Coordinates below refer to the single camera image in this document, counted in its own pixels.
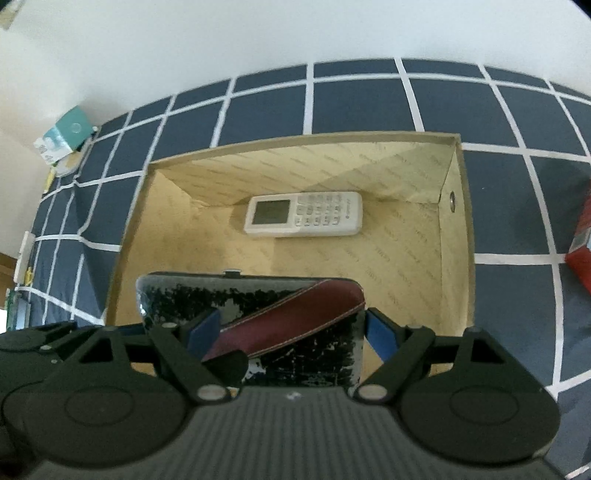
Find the white remote with screen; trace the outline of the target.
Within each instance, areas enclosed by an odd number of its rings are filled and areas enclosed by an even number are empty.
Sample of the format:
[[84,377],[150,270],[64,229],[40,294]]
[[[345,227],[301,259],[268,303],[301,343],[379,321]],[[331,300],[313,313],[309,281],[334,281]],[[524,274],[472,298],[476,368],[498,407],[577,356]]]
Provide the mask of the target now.
[[359,193],[304,192],[250,198],[243,231],[270,238],[344,237],[363,226]]

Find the black and red wallet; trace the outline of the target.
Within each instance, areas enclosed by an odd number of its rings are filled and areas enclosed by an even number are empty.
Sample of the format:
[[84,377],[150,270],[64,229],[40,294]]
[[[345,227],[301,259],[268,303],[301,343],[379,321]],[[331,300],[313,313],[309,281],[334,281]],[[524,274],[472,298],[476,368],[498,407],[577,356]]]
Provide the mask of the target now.
[[359,384],[365,295],[345,278],[153,272],[135,285],[146,327],[184,324],[207,309],[221,314],[209,354],[236,349],[249,359],[240,386]]

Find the red detergent box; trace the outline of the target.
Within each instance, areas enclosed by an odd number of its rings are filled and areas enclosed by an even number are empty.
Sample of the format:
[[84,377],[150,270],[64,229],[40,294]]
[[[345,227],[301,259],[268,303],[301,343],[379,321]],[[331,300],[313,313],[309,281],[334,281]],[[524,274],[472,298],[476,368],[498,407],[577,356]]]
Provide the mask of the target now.
[[587,191],[583,209],[576,226],[575,235],[568,253],[565,256],[565,261],[588,292],[591,292],[590,233],[591,195],[590,191]]

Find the open cardboard box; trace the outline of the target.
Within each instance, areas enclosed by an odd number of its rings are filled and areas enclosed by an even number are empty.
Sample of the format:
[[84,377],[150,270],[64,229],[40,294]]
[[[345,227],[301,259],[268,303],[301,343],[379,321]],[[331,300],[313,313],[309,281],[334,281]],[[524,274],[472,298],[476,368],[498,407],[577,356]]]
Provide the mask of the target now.
[[122,244],[108,325],[228,328],[281,297],[335,298],[358,283],[402,325],[458,335],[473,322],[474,239],[458,136],[360,132],[286,137],[157,161]]

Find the teal mask box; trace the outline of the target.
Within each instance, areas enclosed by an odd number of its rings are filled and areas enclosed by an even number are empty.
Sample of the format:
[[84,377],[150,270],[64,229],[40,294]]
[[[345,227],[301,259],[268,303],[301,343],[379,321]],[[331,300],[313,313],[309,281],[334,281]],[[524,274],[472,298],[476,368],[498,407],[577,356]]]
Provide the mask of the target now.
[[86,113],[75,106],[37,138],[33,146],[47,165],[53,165],[76,151],[95,131]]

